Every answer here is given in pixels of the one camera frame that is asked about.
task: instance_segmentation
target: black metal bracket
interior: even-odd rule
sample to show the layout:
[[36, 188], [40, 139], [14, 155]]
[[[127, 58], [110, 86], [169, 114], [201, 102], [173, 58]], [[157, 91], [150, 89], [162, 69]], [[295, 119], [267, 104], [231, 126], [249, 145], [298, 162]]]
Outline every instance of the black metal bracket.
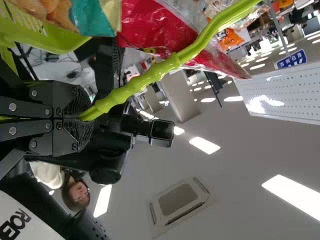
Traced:
[[0, 115], [48, 119], [52, 116], [49, 105], [0, 96]]
[[48, 133], [52, 127], [49, 119], [2, 123], [0, 124], [0, 142]]

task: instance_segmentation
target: green plastic handle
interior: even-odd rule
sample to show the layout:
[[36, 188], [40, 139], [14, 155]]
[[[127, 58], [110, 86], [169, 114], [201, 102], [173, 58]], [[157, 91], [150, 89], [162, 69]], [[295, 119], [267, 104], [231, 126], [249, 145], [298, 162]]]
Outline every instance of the green plastic handle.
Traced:
[[239, 0], [217, 14], [202, 30], [190, 46], [172, 55], [163, 62], [156, 63], [143, 75], [133, 77], [130, 82], [114, 89], [107, 97], [97, 100], [95, 105], [82, 113], [79, 119], [92, 121], [115, 105], [124, 103], [131, 95], [143, 91], [149, 84], [160, 81], [168, 72], [175, 70], [196, 57], [218, 32], [247, 16], [261, 0]]

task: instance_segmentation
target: blue sign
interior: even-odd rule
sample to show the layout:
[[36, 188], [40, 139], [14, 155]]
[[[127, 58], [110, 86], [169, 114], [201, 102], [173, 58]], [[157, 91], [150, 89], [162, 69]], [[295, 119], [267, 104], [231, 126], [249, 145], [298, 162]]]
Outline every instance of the blue sign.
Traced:
[[276, 69], [284, 69], [287, 67], [296, 66], [298, 64], [305, 64], [307, 62], [307, 56], [303, 49], [296, 51], [294, 54], [287, 56], [286, 58], [277, 61], [275, 64]]

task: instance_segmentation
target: red plastic bag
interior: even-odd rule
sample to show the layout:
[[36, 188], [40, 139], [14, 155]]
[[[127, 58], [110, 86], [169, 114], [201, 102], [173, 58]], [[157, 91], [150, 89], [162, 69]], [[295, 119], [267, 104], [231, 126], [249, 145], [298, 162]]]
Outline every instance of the red plastic bag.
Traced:
[[[126, 48], [153, 48], [153, 53], [163, 59], [192, 44], [198, 33], [153, 0], [122, 0], [122, 31], [117, 44]], [[224, 54], [219, 46], [208, 44], [198, 56], [186, 63], [202, 71], [220, 71], [238, 79], [250, 75]]]

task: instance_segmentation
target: woman's hair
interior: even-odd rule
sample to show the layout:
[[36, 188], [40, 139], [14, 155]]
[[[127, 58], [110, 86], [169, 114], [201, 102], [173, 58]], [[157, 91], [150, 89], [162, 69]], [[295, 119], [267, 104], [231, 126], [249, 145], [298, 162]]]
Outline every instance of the woman's hair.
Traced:
[[[69, 187], [68, 183], [69, 183], [70, 177], [71, 177], [71, 175], [69, 173], [64, 174], [64, 181], [63, 181], [63, 185], [61, 187], [61, 197], [62, 197], [64, 204], [71, 211], [77, 213], [89, 205], [91, 197], [89, 194], [89, 201], [88, 201], [87, 205], [82, 205], [80, 202], [75, 201], [69, 193], [70, 187]], [[78, 182], [82, 182], [85, 185], [85, 187], [89, 190], [87, 184], [85, 183], [85, 181], [83, 179], [80, 179]]]

